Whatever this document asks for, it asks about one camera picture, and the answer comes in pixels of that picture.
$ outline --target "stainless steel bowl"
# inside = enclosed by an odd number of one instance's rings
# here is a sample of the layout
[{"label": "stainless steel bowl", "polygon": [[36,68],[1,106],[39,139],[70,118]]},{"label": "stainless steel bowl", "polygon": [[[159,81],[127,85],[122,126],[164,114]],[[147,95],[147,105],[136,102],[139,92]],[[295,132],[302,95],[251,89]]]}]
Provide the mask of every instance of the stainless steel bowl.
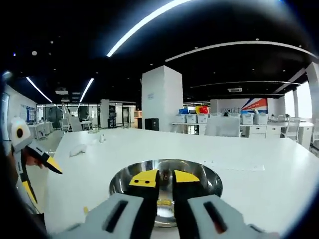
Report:
[{"label": "stainless steel bowl", "polygon": [[121,169],[111,180],[110,195],[124,193],[135,175],[152,169],[158,169],[160,176],[158,215],[155,219],[155,227],[176,227],[174,201],[172,200],[172,172],[174,170],[195,175],[209,194],[216,194],[219,197],[222,194],[223,184],[220,177],[206,166],[185,160],[160,159],[135,163]]}]

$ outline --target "black ceiling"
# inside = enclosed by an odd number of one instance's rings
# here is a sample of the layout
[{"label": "black ceiling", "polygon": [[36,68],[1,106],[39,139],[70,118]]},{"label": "black ceiling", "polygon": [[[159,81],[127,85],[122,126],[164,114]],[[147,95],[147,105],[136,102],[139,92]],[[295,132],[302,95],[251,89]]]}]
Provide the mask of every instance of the black ceiling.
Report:
[{"label": "black ceiling", "polygon": [[[83,102],[138,102],[142,73],[165,64],[182,73],[185,102],[278,97],[271,94],[282,84],[261,81],[287,81],[317,61],[295,49],[245,44],[213,48],[165,62],[195,48],[256,39],[301,46],[316,53],[319,30],[314,16],[319,6],[297,0],[273,0],[274,7],[249,0],[192,0],[153,19],[112,57],[106,57],[128,30],[170,1],[29,3],[12,7],[12,11],[6,11],[5,17],[10,21],[6,21],[3,30],[8,40],[5,69],[13,73],[8,84],[39,104],[48,103],[26,80],[29,76],[55,103],[61,101],[55,93],[59,87],[69,91],[66,97],[71,102],[78,102],[71,92],[83,93],[94,78]],[[256,83],[212,85],[243,81]],[[244,95],[227,91],[236,87],[242,87]]]}]

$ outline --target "ceiling light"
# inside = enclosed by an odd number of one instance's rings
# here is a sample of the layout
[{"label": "ceiling light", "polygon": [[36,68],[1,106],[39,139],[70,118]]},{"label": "ceiling light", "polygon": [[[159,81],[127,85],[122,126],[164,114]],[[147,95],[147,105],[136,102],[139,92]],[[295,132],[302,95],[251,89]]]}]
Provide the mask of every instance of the ceiling light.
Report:
[{"label": "ceiling light", "polygon": [[113,48],[109,51],[107,54],[108,57],[111,57],[114,52],[124,43],[129,39],[135,32],[137,32],[142,26],[156,18],[157,16],[161,15],[162,13],[172,9],[173,7],[176,7],[180,4],[183,4],[185,2],[188,2],[191,0],[173,0],[164,6],[158,8],[157,10],[153,11],[150,15],[144,17],[139,23],[137,23],[131,30],[129,30],[114,46]]},{"label": "ceiling light", "polygon": [[36,88],[37,91],[39,91],[48,101],[50,101],[50,102],[52,103],[52,100],[50,100],[50,99],[33,83],[33,81],[32,81],[29,77],[27,77],[26,79],[33,85],[33,87]]},{"label": "ceiling light", "polygon": [[81,97],[81,99],[80,99],[80,102],[82,102],[82,100],[83,100],[83,98],[84,98],[86,92],[88,91],[88,89],[89,89],[89,87],[90,87],[90,85],[92,84],[93,81],[94,81],[94,78],[91,78],[90,81],[89,81],[89,83],[88,83],[88,85],[85,87],[85,90],[84,90],[83,95],[82,95],[82,97]]}]

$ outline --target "white table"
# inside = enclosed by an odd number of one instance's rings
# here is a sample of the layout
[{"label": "white table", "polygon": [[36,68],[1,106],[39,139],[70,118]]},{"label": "white table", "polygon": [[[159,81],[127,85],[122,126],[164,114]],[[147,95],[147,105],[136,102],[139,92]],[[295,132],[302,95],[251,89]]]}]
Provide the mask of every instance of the white table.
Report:
[{"label": "white table", "polygon": [[92,129],[92,121],[82,121],[80,122],[81,125],[87,125],[89,129]]},{"label": "white table", "polygon": [[[104,143],[97,140],[85,154],[69,158],[72,148],[92,143],[101,133]],[[65,134],[54,158],[63,174],[48,173],[44,216],[50,234],[84,222],[83,207],[91,210],[108,198],[113,176],[145,160],[263,165],[264,171],[213,170],[223,183],[221,198],[243,214],[245,223],[281,235],[309,205],[319,179],[319,159],[289,138],[212,137],[134,128],[97,134],[81,131]],[[179,236],[177,228],[154,229],[152,238]]]},{"label": "white table", "polygon": [[[183,132],[178,128],[179,125],[197,125],[199,126],[199,134],[204,135],[206,124],[205,123],[172,123],[172,132]],[[240,127],[244,128],[243,135],[253,138],[280,138],[282,128],[286,128],[288,122],[269,122],[267,125],[257,124],[241,124]],[[310,122],[301,122],[299,128],[299,144],[306,149],[309,149],[311,136],[314,124]]]}]

